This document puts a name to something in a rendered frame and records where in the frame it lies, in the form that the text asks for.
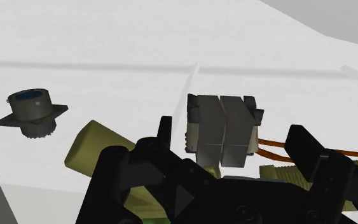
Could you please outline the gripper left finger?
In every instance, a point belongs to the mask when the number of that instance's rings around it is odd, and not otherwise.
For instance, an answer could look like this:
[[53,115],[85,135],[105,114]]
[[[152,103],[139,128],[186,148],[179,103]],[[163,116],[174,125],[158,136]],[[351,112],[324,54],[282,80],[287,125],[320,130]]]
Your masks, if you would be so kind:
[[171,132],[172,117],[163,116],[157,136],[138,140],[133,150],[104,148],[75,224],[144,224],[124,206],[138,186],[146,187],[171,224],[213,224],[209,188],[215,177],[170,150]]

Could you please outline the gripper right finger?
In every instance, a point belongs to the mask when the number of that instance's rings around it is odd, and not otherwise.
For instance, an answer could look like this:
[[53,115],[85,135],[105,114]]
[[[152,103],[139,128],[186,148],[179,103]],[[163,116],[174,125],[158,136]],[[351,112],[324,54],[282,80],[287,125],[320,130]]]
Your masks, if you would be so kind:
[[346,200],[358,210],[358,165],[323,147],[302,125],[290,126],[284,149],[312,184],[301,210],[306,224],[350,224],[341,216]]

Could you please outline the olive green cylindrical component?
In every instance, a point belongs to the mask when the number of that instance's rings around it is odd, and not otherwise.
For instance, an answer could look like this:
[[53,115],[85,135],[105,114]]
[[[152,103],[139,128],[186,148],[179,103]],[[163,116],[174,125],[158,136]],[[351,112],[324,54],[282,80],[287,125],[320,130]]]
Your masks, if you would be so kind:
[[[65,165],[92,178],[101,151],[108,146],[133,150],[136,143],[96,121],[76,136]],[[301,210],[309,190],[291,183],[242,178],[215,178],[209,188],[216,221],[213,224],[306,224]],[[341,216],[350,224],[356,222]]]

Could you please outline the olive round flanged connector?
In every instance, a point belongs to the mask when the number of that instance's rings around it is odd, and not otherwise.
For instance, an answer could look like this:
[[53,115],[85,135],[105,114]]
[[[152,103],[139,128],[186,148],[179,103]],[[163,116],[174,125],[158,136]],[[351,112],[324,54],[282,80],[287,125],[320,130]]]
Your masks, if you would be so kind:
[[0,119],[2,127],[17,127],[30,139],[51,135],[55,119],[68,110],[67,105],[53,104],[49,91],[44,88],[21,90],[7,98],[12,113]]

